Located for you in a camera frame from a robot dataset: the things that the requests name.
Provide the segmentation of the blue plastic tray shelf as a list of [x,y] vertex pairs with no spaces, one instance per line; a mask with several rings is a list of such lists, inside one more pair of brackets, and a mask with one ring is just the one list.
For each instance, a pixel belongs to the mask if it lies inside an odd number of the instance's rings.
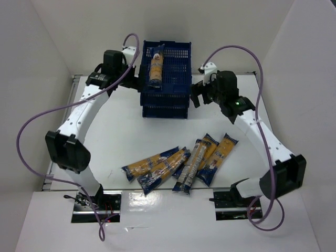
[[[149,86],[151,49],[164,45],[162,88]],[[139,70],[144,118],[186,119],[190,105],[191,43],[144,41]]]

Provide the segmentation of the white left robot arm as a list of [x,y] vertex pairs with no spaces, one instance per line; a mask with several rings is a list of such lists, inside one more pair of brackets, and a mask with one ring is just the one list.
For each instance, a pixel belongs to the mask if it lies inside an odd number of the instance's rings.
[[45,136],[51,160],[70,176],[82,197],[97,206],[106,202],[107,196],[89,167],[91,154],[84,146],[85,137],[100,108],[118,85],[134,87],[135,68],[131,62],[137,55],[135,47],[106,50],[103,62],[87,78],[80,104],[57,131],[48,131]]

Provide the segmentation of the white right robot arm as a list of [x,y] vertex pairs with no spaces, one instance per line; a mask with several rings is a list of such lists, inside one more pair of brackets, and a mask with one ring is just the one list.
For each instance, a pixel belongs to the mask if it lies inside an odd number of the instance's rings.
[[221,113],[248,137],[268,167],[262,177],[246,178],[231,185],[230,193],[236,202],[253,196],[277,199],[302,187],[306,159],[294,155],[255,116],[256,107],[239,94],[237,77],[232,71],[210,73],[208,82],[192,85],[191,100],[195,107],[200,106],[199,96],[205,104],[219,105]]

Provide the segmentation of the middle yellow spaghetti bag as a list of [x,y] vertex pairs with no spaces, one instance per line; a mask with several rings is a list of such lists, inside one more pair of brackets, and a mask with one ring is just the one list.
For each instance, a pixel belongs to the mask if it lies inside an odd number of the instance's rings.
[[205,134],[205,136],[203,137],[203,140],[206,141],[206,142],[209,142],[210,145],[207,147],[205,153],[204,153],[204,156],[199,164],[199,167],[198,167],[198,171],[200,171],[205,163],[207,162],[207,160],[211,157],[211,155],[213,154],[213,152],[216,150],[216,148],[218,147],[219,145],[219,142],[216,141],[214,138],[212,138],[208,133]]

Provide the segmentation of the right-most spaghetti bag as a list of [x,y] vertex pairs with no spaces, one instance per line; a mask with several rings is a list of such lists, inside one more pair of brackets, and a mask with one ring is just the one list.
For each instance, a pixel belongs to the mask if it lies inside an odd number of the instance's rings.
[[206,159],[205,164],[198,170],[196,177],[210,187],[216,172],[238,142],[226,133],[216,149]]

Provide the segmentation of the left-most spaghetti bag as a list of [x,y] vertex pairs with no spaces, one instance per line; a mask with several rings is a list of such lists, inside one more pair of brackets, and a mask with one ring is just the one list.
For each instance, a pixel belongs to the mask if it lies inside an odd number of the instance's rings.
[[164,160],[169,158],[171,155],[175,154],[177,151],[179,151],[178,146],[170,150],[167,150],[165,152],[153,155],[151,157],[147,157],[135,163],[123,166],[121,169],[125,173],[127,180],[129,182],[132,182],[135,178],[145,174],[151,168],[163,162]]

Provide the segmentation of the white-label spaghetti bag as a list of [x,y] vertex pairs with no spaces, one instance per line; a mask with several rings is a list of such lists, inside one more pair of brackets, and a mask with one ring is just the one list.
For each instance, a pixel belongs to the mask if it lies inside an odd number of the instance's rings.
[[190,194],[190,189],[192,187],[193,180],[195,178],[197,169],[200,165],[201,160],[204,157],[205,151],[207,150],[209,142],[201,139],[197,139],[194,148],[188,158],[186,164],[184,165],[182,172],[177,179],[172,191],[184,193],[186,195]]

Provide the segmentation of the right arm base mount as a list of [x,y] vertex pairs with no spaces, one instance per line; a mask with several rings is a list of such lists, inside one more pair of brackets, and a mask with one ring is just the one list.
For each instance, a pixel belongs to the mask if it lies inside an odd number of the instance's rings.
[[234,199],[230,191],[213,191],[210,202],[214,203],[216,220],[247,219],[247,208],[254,197]]

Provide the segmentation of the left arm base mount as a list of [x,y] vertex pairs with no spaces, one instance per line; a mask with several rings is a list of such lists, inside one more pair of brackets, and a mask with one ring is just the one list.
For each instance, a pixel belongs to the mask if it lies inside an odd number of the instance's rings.
[[[106,223],[118,223],[120,221],[121,191],[104,191],[104,195],[107,199],[101,205],[95,202],[93,203],[99,220],[105,221]],[[91,204],[84,195],[77,193],[76,196],[64,195],[64,198],[73,200],[74,202],[71,218],[72,223],[97,222]]]

